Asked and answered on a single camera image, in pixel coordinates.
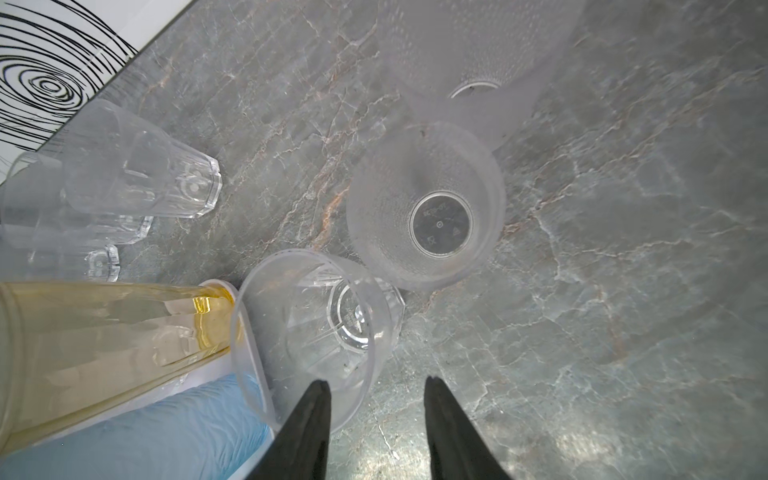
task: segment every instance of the yellow liquid in glass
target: yellow liquid in glass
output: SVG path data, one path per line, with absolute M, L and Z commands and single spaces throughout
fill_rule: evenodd
M 0 283 L 3 307 L 23 342 L 8 451 L 226 349 L 233 299 L 219 287 Z

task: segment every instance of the black swirl pattern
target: black swirl pattern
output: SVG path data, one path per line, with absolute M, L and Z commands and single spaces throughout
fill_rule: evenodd
M 0 142 L 35 150 L 137 51 L 75 0 L 0 7 Z

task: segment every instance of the frosted plastic container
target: frosted plastic container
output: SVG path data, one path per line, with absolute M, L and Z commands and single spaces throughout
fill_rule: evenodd
M 449 121 L 490 150 L 531 116 L 584 0 L 379 0 L 390 78 L 424 121 Z
M 353 173 L 346 220 L 374 275 L 431 291 L 488 259 L 505 208 L 504 178 L 488 148 L 437 122 L 393 131 L 366 154 Z

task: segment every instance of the marble countertop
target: marble countertop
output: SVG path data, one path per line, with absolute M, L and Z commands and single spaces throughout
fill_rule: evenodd
M 391 359 L 329 478 L 428 478 L 440 375 L 533 478 L 754 478 L 768 468 L 768 12 L 594 0 L 533 118 L 495 152 L 493 257 L 406 293 Z M 101 93 L 219 160 L 217 208 L 156 219 L 121 280 L 238 286 L 270 253 L 356 259 L 350 171 L 409 121 L 372 0 L 198 0 Z

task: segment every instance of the clear plastic glass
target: clear plastic glass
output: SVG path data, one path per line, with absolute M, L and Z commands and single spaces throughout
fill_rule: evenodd
M 145 238 L 152 217 L 91 215 L 67 202 L 61 162 L 28 152 L 11 166 L 0 187 L 2 237 L 16 248 L 56 251 L 106 247 Z
M 331 388 L 331 430 L 340 429 L 392 352 L 404 309 L 396 288 L 350 260 L 309 250 L 266 258 L 240 288 L 230 328 L 248 404 L 277 431 L 306 387 L 324 379 Z M 241 311 L 249 319 L 244 329 L 237 328 Z M 260 357 L 264 378 L 255 380 L 271 393 L 267 405 L 249 387 L 254 371 L 243 352 Z
M 0 283 L 0 452 L 224 354 L 233 306 L 222 286 Z
M 216 206 L 219 163 L 106 100 L 55 138 L 69 203 L 87 214 L 199 217 Z
M 62 247 L 53 252 L 14 248 L 0 239 L 0 282 L 85 280 L 115 282 L 120 257 L 114 245 Z

